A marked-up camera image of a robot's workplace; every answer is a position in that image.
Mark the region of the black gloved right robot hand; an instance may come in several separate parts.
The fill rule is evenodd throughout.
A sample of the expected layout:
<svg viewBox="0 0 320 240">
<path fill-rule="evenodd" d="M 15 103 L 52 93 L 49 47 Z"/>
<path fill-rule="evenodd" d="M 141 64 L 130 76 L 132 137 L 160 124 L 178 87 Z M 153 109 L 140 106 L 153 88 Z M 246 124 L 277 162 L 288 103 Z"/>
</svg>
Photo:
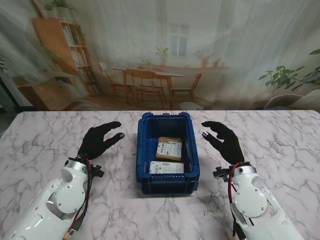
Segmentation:
<svg viewBox="0 0 320 240">
<path fill-rule="evenodd" d="M 217 136 L 214 137 L 207 131 L 204 131 L 202 136 L 219 151 L 225 161 L 230 165 L 245 162 L 239 139 L 231 129 L 217 121 L 205 121 L 201 125 L 217 133 Z"/>
</svg>

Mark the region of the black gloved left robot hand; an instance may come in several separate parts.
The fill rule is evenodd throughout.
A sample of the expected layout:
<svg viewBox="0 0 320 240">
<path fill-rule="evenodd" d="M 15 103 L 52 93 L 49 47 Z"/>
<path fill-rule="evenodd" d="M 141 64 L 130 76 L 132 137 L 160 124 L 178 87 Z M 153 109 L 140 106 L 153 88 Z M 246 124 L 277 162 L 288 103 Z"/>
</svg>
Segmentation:
<svg viewBox="0 0 320 240">
<path fill-rule="evenodd" d="M 121 125 L 119 121 L 112 121 L 91 127 L 82 140 L 77 156 L 81 158 L 86 157 L 88 160 L 93 160 L 101 156 L 107 149 L 124 138 L 125 134 L 119 132 L 113 137 L 104 140 L 108 132 L 119 128 Z"/>
</svg>

